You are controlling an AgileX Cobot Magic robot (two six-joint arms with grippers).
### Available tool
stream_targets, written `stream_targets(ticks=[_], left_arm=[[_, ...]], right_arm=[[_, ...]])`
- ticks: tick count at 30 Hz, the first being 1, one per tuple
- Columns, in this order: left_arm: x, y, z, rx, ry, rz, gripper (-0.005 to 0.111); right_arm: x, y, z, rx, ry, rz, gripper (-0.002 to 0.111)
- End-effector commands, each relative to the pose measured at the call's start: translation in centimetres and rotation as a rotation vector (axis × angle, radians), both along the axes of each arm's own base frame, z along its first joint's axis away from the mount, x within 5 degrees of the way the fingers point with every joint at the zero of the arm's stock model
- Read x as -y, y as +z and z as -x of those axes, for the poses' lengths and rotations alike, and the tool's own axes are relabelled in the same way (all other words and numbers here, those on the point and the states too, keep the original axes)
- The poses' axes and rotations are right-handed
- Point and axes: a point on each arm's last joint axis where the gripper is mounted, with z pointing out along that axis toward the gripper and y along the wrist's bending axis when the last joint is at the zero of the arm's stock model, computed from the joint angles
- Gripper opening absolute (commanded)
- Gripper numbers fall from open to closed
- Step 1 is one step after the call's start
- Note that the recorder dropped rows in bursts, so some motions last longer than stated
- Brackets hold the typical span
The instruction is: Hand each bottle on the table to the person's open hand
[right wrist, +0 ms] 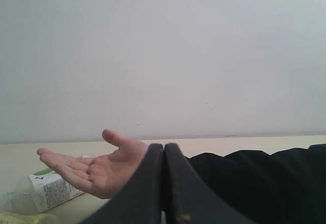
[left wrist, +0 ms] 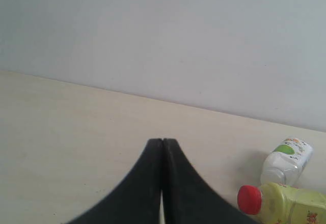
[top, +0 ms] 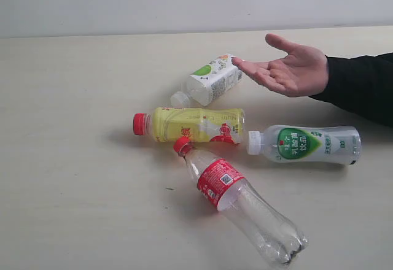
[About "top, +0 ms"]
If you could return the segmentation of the open bare human hand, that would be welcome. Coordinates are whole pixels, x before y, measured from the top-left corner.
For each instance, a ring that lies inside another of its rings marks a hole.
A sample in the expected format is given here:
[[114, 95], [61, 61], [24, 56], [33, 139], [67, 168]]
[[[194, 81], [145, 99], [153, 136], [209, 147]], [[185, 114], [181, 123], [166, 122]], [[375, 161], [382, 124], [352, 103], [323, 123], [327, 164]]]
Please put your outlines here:
[[327, 57], [318, 49], [267, 34], [268, 45], [287, 56], [267, 62], [250, 62], [238, 57], [232, 64], [257, 84], [287, 97], [296, 98], [322, 93], [329, 80]]

